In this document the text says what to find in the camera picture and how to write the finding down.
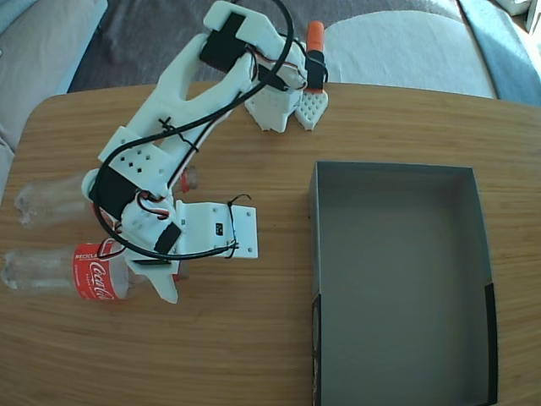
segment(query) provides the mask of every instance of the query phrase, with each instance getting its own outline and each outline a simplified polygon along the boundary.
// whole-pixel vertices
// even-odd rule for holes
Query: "red label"
[[[114,241],[106,242],[101,254],[110,254],[113,244]],[[75,288],[83,299],[118,299],[112,288],[109,261],[98,259],[99,248],[100,244],[81,244],[75,249],[73,260]]]

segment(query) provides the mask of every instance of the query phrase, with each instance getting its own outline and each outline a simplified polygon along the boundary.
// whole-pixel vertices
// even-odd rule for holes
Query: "clear plastic bottle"
[[[81,193],[86,173],[68,178],[35,181],[27,184],[15,198],[19,222],[26,228],[47,228],[64,222],[95,221],[91,203]],[[198,187],[197,170],[187,167],[180,190],[188,193]]]
[[[100,260],[97,251],[113,255],[120,244],[80,244],[58,250],[20,249],[4,256],[0,278],[14,294],[59,294],[83,299],[126,299],[150,283],[134,274],[122,255]],[[186,262],[173,279],[187,279]]]

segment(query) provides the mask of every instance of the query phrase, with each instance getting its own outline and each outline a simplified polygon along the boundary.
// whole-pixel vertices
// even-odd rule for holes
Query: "wood grain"
[[[104,237],[93,223],[27,231],[13,199],[31,179],[96,167],[97,153],[151,89],[57,96],[35,110],[0,211],[2,253]],[[254,198],[257,261],[192,261],[178,305],[151,287],[109,304],[20,298],[0,288],[0,403],[309,405],[308,186],[315,160],[338,159],[475,169],[497,295],[500,404],[539,404],[540,111],[376,86],[328,92],[331,105],[314,132],[291,119],[285,134],[263,133],[239,108],[194,159],[200,190],[187,201]]]

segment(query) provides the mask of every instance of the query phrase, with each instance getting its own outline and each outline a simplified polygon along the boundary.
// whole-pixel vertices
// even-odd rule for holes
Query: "gray box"
[[[482,405],[498,393],[473,170],[317,162],[314,404]]]

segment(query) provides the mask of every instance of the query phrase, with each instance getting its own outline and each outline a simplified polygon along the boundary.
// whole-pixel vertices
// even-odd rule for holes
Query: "white cushion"
[[[0,36],[0,136],[13,151],[32,110],[56,93],[80,58],[100,3],[40,0]]]
[[[523,14],[530,8],[532,0],[496,0],[509,15]]]
[[[329,81],[495,97],[468,28],[419,11],[359,15],[325,31]]]

